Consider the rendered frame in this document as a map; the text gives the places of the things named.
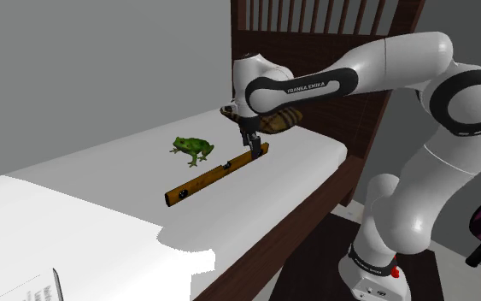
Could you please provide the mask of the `white book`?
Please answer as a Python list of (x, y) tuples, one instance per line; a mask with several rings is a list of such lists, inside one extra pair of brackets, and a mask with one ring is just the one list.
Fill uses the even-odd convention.
[(57, 271), (45, 269), (18, 286), (0, 293), (0, 301), (65, 301)]

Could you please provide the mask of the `green frog figure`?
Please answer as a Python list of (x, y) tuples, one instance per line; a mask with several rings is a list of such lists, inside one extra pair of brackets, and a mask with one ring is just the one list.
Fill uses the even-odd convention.
[(191, 168), (197, 166), (197, 160), (206, 160), (207, 156), (213, 151), (213, 149), (214, 145), (211, 145), (207, 140), (177, 137), (173, 141), (171, 152), (176, 154), (181, 151), (190, 155), (191, 161), (188, 162), (188, 165)]

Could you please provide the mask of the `brown plaid pillow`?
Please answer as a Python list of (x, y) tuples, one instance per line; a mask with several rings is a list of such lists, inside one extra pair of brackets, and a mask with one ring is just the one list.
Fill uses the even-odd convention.
[[(220, 108), (220, 113), (238, 124), (240, 115), (237, 114), (233, 105), (227, 105)], [(282, 133), (296, 126), (302, 120), (302, 113), (293, 107), (285, 107), (272, 115), (264, 115), (260, 116), (260, 118), (261, 123), (258, 133), (276, 134)]]

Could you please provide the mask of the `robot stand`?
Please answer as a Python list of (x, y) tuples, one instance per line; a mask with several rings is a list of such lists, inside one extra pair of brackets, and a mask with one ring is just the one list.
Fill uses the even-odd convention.
[[(337, 270), (359, 224), (328, 214), (286, 260), (269, 301), (357, 301)], [(433, 251), (396, 256), (412, 301), (448, 301)]]

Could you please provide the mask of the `wooden spirit level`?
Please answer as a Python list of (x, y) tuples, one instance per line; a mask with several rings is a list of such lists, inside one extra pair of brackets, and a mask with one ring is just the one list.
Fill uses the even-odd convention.
[(218, 167), (185, 182), (171, 191), (166, 192), (164, 197), (167, 207), (171, 207), (179, 203), (194, 193), (201, 191), (203, 188), (210, 186), (217, 180), (224, 178), (230, 173), (235, 172), (236, 170), (253, 161), (254, 159), (252, 158), (251, 151), (249, 150), (242, 155), (227, 161), (225, 164), (219, 165)]

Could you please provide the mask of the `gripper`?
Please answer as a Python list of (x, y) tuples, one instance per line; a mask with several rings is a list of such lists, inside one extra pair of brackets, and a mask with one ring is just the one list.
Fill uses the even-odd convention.
[(243, 145), (250, 146), (251, 159), (256, 160), (263, 154), (261, 150), (261, 138), (256, 134), (261, 123), (260, 116), (239, 117), (238, 125), (242, 130)]

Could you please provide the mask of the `white blanket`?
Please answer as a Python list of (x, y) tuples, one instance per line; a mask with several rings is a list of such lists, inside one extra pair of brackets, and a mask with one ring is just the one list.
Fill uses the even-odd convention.
[(190, 301), (212, 250), (159, 242), (161, 227), (0, 176), (0, 293), (53, 268), (65, 301)]

